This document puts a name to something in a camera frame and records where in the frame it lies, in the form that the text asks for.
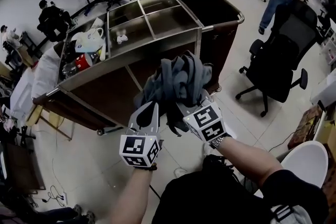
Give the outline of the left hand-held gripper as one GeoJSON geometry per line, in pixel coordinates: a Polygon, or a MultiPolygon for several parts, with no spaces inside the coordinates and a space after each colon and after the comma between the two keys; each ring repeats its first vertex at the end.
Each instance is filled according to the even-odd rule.
{"type": "Polygon", "coordinates": [[[119,155],[132,167],[151,167],[162,148],[158,133],[159,104],[148,102],[132,113],[126,134],[120,137],[119,155]]]}

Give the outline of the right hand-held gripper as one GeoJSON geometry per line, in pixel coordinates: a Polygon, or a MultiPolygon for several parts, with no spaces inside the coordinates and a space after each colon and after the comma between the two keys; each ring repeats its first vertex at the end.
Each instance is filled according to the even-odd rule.
{"type": "Polygon", "coordinates": [[[183,122],[203,142],[211,142],[226,134],[222,112],[211,97],[205,97],[200,105],[186,107],[177,103],[183,114],[183,122]]]}

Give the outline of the dark grey cloth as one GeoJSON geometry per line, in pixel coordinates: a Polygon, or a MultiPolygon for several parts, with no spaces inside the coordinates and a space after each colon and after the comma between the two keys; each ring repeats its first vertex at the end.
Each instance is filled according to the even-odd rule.
{"type": "Polygon", "coordinates": [[[143,90],[134,97],[134,105],[138,109],[148,102],[156,102],[159,116],[165,114],[168,127],[180,137],[178,130],[187,132],[189,128],[177,105],[187,108],[201,105],[205,98],[204,87],[212,78],[212,68],[213,64],[202,63],[188,50],[172,60],[161,59],[156,72],[148,77],[143,90]]]}

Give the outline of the metal housekeeping cart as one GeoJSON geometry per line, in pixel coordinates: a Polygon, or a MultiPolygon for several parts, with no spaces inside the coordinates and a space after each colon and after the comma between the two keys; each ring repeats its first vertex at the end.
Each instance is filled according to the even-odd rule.
{"type": "Polygon", "coordinates": [[[35,105],[99,134],[107,127],[126,126],[135,110],[134,97],[161,64],[187,50],[202,63],[213,64],[208,93],[219,90],[219,75],[243,14],[227,0],[137,0],[112,9],[67,33],[57,44],[61,52],[58,81],[35,105]],[[62,68],[76,53],[74,34],[103,28],[104,61],[65,79],[62,68]],[[117,43],[126,34],[128,41],[117,43]]]}

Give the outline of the person's right forearm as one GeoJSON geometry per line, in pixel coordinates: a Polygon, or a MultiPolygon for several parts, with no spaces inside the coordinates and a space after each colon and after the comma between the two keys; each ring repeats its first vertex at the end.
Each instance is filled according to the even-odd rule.
{"type": "Polygon", "coordinates": [[[270,175],[283,169],[280,162],[269,152],[229,136],[223,138],[217,150],[258,187],[262,187],[270,175]]]}

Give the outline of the person's left forearm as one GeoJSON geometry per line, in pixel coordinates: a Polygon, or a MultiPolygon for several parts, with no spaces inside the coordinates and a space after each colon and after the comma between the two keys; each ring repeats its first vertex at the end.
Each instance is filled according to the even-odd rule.
{"type": "Polygon", "coordinates": [[[141,224],[148,205],[153,172],[135,168],[112,209],[111,224],[141,224]]]}

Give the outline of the metal wristwatch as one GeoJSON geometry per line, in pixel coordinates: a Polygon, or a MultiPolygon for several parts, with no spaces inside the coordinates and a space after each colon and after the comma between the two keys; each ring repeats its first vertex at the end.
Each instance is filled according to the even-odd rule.
{"type": "Polygon", "coordinates": [[[223,135],[213,139],[209,145],[212,149],[217,149],[220,145],[220,143],[224,140],[224,138],[226,137],[232,137],[231,135],[229,135],[228,133],[224,133],[223,135]]]}

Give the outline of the person's right white shoe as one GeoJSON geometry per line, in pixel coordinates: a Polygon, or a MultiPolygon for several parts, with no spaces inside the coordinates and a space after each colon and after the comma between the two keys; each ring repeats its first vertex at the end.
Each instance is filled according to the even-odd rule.
{"type": "Polygon", "coordinates": [[[207,156],[210,156],[210,155],[218,156],[219,152],[217,151],[217,149],[212,148],[209,143],[204,143],[203,144],[203,155],[204,155],[204,157],[207,157],[207,156]]]}

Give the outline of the person's black t-shirt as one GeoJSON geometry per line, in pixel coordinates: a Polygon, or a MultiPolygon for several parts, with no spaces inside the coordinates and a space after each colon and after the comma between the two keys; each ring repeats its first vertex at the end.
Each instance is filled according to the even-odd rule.
{"type": "Polygon", "coordinates": [[[249,193],[227,169],[183,175],[167,184],[152,224],[270,224],[275,206],[301,206],[312,224],[329,214],[323,191],[282,169],[261,188],[263,197],[249,193]]]}

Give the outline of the red cup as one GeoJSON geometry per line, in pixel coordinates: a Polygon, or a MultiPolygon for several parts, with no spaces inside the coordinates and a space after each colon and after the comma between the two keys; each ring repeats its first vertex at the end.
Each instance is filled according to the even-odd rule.
{"type": "Polygon", "coordinates": [[[93,65],[92,59],[88,53],[84,53],[75,59],[76,67],[79,71],[83,71],[93,65]]]}

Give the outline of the large black mesh office chair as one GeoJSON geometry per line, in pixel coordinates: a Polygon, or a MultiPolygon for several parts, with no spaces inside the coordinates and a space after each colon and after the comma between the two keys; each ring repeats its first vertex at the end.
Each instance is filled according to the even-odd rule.
{"type": "Polygon", "coordinates": [[[302,69],[297,80],[293,79],[293,73],[317,41],[317,20],[314,10],[301,0],[278,5],[269,38],[252,43],[249,67],[239,69],[252,87],[238,93],[235,98],[240,99],[246,93],[259,90],[264,103],[260,116],[264,117],[268,113],[269,98],[284,103],[293,87],[306,89],[307,71],[302,69]]]}

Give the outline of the clear plastic bottle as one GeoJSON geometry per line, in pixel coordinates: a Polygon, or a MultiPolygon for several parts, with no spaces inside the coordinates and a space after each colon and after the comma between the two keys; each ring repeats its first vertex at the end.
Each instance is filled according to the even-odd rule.
{"type": "Polygon", "coordinates": [[[72,77],[78,72],[78,67],[76,65],[76,62],[70,62],[63,66],[62,68],[62,75],[65,79],[72,77]]]}

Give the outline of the wooden stool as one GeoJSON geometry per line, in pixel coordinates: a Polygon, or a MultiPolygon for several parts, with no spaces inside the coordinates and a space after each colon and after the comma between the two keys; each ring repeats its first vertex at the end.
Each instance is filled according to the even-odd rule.
{"type": "Polygon", "coordinates": [[[41,120],[46,123],[50,128],[54,129],[56,133],[61,134],[68,141],[71,141],[72,137],[60,130],[64,119],[64,117],[45,109],[41,105],[35,105],[33,106],[29,115],[26,117],[26,125],[32,127],[33,125],[36,125],[39,120],[41,120]]]}

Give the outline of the patterned brown box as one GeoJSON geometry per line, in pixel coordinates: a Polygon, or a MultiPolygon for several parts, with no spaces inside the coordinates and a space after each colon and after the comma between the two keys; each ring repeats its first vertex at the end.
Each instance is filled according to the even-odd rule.
{"type": "Polygon", "coordinates": [[[318,105],[312,106],[302,116],[297,129],[291,137],[287,148],[289,150],[313,138],[315,130],[322,116],[322,109],[318,105]]]}

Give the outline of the white plastic bag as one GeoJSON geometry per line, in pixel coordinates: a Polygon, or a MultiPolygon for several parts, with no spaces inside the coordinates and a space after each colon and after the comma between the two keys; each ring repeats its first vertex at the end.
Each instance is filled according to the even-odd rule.
{"type": "Polygon", "coordinates": [[[61,61],[59,47],[54,45],[45,51],[34,71],[31,98],[36,99],[52,91],[58,81],[59,65],[61,61]]]}

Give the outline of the white power strip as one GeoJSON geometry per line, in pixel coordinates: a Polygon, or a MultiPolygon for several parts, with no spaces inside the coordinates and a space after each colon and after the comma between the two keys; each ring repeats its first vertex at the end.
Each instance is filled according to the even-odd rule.
{"type": "Polygon", "coordinates": [[[58,193],[56,198],[61,207],[68,206],[67,194],[65,192],[58,193]]]}

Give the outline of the white box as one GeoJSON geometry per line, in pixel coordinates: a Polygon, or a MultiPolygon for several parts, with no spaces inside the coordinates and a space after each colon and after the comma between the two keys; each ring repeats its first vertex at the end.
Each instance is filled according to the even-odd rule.
{"type": "Polygon", "coordinates": [[[312,91],[310,102],[316,105],[319,101],[324,107],[336,101],[336,68],[312,91]]]}

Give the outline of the person's grey chest harness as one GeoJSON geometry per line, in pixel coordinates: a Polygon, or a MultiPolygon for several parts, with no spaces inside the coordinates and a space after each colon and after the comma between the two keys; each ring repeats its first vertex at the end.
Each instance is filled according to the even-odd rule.
{"type": "Polygon", "coordinates": [[[279,205],[271,209],[270,224],[312,224],[308,212],[301,206],[279,205]]]}

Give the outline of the dark brown cabinet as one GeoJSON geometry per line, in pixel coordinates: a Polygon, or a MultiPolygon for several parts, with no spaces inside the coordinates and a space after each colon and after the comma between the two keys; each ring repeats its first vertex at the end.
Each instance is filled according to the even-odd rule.
{"type": "Polygon", "coordinates": [[[22,193],[45,189],[34,152],[11,143],[0,142],[0,181],[22,193]]]}

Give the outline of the white shelf rack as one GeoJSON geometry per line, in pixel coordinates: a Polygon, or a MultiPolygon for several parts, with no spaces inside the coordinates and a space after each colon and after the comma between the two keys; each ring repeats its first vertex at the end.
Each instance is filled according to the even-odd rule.
{"type": "Polygon", "coordinates": [[[330,30],[332,34],[326,39],[321,50],[321,54],[325,57],[328,65],[336,62],[336,27],[331,26],[330,30]]]}

